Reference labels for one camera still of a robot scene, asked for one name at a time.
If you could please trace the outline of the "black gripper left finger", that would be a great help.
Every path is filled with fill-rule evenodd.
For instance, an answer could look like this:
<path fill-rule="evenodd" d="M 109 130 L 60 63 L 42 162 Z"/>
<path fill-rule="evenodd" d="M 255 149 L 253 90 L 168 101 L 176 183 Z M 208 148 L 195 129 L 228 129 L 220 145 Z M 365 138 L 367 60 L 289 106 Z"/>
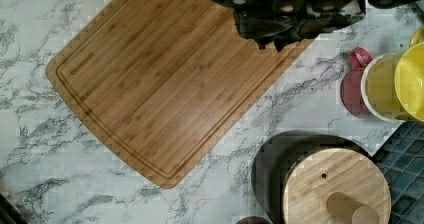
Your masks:
<path fill-rule="evenodd" d="M 290 35 L 300 18 L 297 13 L 283 13 L 263 5 L 247 5 L 235 8 L 233 17 L 239 36 L 255 41 L 259 49 L 265 49 L 270 43 L 276 49 L 283 49 L 297 41 Z"/>

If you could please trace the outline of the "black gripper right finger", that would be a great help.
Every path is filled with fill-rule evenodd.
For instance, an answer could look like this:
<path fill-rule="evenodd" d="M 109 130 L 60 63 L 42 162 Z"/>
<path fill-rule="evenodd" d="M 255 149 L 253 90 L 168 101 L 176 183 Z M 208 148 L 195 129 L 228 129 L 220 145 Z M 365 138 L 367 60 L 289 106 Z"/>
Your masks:
<path fill-rule="evenodd" d="M 341 10 L 330 10 L 317 13 L 307 5 L 306 13 L 295 19 L 288 30 L 277 35 L 276 50 L 304 39 L 314 39 L 320 34 L 332 33 L 364 19 L 366 14 L 365 0 L 350 1 Z"/>

